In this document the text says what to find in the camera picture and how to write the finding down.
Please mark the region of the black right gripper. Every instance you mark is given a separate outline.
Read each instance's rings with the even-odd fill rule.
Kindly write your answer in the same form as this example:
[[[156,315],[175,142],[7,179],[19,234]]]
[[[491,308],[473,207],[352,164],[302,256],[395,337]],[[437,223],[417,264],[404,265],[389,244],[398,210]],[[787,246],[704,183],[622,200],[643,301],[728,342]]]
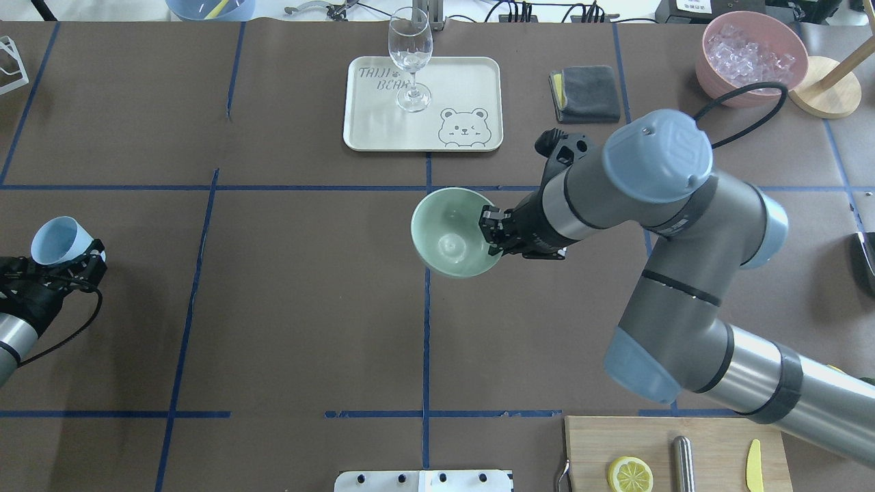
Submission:
[[[530,260],[565,260],[567,255],[569,238],[550,224],[541,191],[528,194],[515,208],[482,206],[479,230],[488,255],[497,258],[519,254]]]

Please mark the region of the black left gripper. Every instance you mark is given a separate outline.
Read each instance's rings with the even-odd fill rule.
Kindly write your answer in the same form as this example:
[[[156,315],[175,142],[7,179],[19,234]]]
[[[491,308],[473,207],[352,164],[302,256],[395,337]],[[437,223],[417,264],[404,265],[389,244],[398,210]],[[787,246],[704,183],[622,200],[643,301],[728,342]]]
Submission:
[[[62,310],[63,301],[75,290],[98,292],[107,272],[101,253],[103,242],[96,239],[76,258],[47,266],[25,256],[1,258],[2,312],[25,321],[38,336]]]

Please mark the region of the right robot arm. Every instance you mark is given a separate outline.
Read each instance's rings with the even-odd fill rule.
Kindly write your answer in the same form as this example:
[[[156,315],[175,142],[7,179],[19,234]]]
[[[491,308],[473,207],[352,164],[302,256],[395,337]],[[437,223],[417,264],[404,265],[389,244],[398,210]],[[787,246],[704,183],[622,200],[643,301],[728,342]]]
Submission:
[[[604,370],[659,404],[702,394],[758,424],[872,467],[873,386],[719,320],[740,270],[783,246],[788,216],[753,184],[713,168],[712,144],[689,115],[659,109],[601,148],[541,134],[541,186],[515,208],[484,206],[492,256],[561,260],[588,236],[633,221],[656,246],[610,341]]]

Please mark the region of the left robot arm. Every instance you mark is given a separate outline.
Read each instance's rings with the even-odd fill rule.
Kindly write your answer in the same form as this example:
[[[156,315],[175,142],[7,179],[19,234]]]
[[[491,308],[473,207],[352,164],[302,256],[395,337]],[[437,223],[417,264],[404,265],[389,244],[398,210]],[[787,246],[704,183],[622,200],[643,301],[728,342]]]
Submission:
[[[18,368],[68,343],[94,321],[103,304],[99,283],[107,271],[104,252],[103,242],[94,239],[84,253],[57,265],[41,265],[25,256],[2,258],[2,383],[6,383]],[[62,342],[28,357],[62,310],[66,296],[73,292],[96,294],[98,300],[92,315],[83,327]]]

